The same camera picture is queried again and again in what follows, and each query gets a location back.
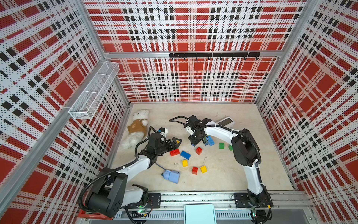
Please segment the light blue tray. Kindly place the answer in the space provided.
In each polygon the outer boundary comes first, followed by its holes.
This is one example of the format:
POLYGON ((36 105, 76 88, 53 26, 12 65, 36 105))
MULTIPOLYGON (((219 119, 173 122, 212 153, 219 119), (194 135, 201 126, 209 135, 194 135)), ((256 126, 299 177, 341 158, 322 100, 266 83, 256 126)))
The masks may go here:
POLYGON ((188 204, 184 208, 185 224, 216 224, 213 204, 188 204))

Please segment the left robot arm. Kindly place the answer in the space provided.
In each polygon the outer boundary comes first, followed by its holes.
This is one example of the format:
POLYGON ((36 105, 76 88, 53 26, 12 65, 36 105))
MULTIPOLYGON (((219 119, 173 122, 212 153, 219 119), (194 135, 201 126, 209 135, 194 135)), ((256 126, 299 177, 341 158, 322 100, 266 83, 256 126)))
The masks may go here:
POLYGON ((181 139, 167 139, 160 131, 150 127, 146 138, 137 144, 146 146, 141 151, 135 148, 134 160, 115 169, 104 168, 82 189, 77 200, 80 209, 113 218, 128 205, 146 206, 148 189, 137 184, 129 186, 128 182, 149 169, 160 155, 179 149, 181 143, 181 139))

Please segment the white digital clock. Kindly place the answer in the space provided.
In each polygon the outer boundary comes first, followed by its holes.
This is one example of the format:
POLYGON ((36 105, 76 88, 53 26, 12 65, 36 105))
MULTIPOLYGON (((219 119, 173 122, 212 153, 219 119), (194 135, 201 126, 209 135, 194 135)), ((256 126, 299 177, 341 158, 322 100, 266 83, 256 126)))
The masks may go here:
POLYGON ((226 117, 217 122, 218 125, 224 126, 226 128, 233 128, 235 125, 234 120, 231 117, 226 117))

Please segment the red square lego brick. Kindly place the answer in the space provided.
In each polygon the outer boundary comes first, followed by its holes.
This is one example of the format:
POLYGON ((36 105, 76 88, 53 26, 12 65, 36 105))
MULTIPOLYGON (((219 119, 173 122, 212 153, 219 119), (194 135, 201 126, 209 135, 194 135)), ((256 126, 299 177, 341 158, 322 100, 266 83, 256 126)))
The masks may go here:
POLYGON ((192 174, 194 174, 194 175, 198 174, 198 168, 197 167, 192 168, 192 174))

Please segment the red tool box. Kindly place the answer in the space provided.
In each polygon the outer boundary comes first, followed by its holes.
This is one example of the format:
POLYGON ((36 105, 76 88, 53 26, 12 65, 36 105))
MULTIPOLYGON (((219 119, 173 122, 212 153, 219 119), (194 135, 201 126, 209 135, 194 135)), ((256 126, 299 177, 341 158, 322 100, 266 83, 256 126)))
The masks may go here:
POLYGON ((96 219, 96 220, 113 220, 112 217, 107 217, 101 213, 88 213, 83 210, 80 210, 78 217, 86 218, 86 219, 96 219))

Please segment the yellow small lego brick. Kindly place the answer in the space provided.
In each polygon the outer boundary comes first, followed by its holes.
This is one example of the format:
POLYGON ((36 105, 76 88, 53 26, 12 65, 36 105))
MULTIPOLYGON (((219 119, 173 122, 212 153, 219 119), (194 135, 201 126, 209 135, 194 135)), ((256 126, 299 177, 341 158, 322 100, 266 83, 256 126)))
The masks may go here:
POLYGON ((208 171, 206 166, 201 166, 201 167, 200 167, 200 170, 201 170, 201 172, 202 172, 203 174, 208 171))

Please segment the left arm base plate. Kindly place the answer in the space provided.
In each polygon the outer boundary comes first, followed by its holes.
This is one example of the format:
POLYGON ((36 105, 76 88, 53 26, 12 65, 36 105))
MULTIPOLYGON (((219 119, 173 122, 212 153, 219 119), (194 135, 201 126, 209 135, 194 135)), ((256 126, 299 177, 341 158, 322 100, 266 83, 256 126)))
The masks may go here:
POLYGON ((132 203, 127 205, 128 209, 158 209, 161 205, 161 194, 160 193, 149 193, 147 196, 146 203, 140 204, 138 203, 132 203))

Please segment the light blue long lego brick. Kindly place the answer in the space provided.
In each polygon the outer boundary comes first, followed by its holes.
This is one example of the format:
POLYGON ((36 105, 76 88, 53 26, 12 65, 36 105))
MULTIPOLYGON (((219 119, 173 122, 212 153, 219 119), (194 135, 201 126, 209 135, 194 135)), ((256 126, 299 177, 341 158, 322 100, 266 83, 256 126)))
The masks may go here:
POLYGON ((211 138, 211 136, 207 136, 208 137, 208 141, 205 144, 205 146, 213 146, 214 145, 214 140, 211 138))

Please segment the white teddy bear brown shirt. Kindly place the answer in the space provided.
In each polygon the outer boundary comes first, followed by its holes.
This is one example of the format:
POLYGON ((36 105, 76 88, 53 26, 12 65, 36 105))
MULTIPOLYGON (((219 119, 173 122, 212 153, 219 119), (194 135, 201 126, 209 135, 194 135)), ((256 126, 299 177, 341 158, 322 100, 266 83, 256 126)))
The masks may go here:
POLYGON ((121 148, 126 150, 136 146, 147 135, 148 110, 140 110, 134 113, 133 122, 127 127, 128 136, 121 141, 121 148))

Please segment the red long lego brick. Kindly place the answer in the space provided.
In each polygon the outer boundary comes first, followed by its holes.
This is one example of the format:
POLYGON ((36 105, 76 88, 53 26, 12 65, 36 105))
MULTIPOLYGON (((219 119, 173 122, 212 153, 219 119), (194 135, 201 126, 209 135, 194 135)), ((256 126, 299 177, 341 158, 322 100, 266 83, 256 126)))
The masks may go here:
POLYGON ((170 151, 169 153, 170 153, 170 156, 173 157, 173 156, 176 156, 176 155, 180 155, 180 150, 175 149, 175 150, 170 151))

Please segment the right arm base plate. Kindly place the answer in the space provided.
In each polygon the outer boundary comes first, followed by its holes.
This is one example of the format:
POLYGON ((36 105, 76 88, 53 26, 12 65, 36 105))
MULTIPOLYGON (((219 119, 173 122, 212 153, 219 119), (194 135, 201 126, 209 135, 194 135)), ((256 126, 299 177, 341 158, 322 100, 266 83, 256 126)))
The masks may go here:
POLYGON ((234 193, 234 202, 237 208, 272 208, 274 206, 270 195, 264 191, 259 195, 250 191, 234 193))

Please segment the red small lego brick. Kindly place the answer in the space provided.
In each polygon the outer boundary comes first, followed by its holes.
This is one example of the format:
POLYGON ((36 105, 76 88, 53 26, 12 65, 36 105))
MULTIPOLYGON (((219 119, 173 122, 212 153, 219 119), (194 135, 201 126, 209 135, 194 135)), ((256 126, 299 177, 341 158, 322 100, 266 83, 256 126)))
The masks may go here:
POLYGON ((198 148, 196 148, 195 152, 196 152, 196 154, 200 155, 203 152, 203 149, 198 147, 198 148))

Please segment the black hook rail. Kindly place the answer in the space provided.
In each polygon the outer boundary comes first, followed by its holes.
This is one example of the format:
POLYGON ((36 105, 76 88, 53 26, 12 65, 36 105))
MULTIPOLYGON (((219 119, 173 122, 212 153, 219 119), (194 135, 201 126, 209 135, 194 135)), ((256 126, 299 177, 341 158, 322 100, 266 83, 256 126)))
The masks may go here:
POLYGON ((248 58, 253 57, 258 59, 261 55, 261 52, 237 52, 237 53, 220 53, 220 52, 213 52, 213 53, 170 53, 169 58, 248 58))

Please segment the yellow square lego brick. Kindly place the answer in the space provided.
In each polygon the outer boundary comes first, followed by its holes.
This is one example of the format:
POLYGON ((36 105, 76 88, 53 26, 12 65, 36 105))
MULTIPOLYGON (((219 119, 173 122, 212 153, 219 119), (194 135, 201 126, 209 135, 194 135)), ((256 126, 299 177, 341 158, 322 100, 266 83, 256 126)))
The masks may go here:
POLYGON ((187 167, 188 166, 188 160, 182 160, 182 166, 187 167))

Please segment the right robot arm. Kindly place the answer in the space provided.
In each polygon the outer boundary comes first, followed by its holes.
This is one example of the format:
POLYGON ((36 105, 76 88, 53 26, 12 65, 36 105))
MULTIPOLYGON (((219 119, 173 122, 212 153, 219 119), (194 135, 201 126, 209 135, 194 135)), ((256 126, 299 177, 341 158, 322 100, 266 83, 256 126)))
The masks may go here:
POLYGON ((199 120, 192 115, 177 116, 169 120, 182 124, 189 133, 188 139, 193 146, 208 136, 218 138, 233 148, 235 160, 243 166, 248 183, 248 202, 253 207, 273 207, 273 202, 267 188, 264 186, 259 170, 262 162, 260 149, 251 132, 247 129, 234 130, 222 126, 210 119, 199 120))

